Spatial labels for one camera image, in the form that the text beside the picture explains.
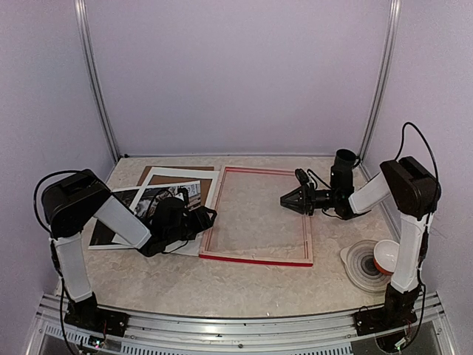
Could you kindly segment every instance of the wall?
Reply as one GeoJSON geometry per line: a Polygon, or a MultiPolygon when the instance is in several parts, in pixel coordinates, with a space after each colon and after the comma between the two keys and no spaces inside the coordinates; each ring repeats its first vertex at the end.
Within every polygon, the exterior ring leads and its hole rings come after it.
{"type": "MultiPolygon", "coordinates": [[[[404,0],[387,91],[365,163],[398,151],[404,121],[416,123],[438,162],[442,198],[432,224],[424,278],[438,290],[461,354],[470,354],[473,329],[473,3],[404,0]]],[[[403,155],[432,170],[413,130],[403,155]]],[[[391,212],[398,215],[394,204],[391,212]]]]}
{"type": "Polygon", "coordinates": [[[123,153],[357,150],[389,0],[88,1],[123,153]]]}
{"type": "Polygon", "coordinates": [[[59,169],[112,168],[86,76],[72,1],[0,6],[0,339],[19,354],[57,277],[33,189],[59,169]]]}

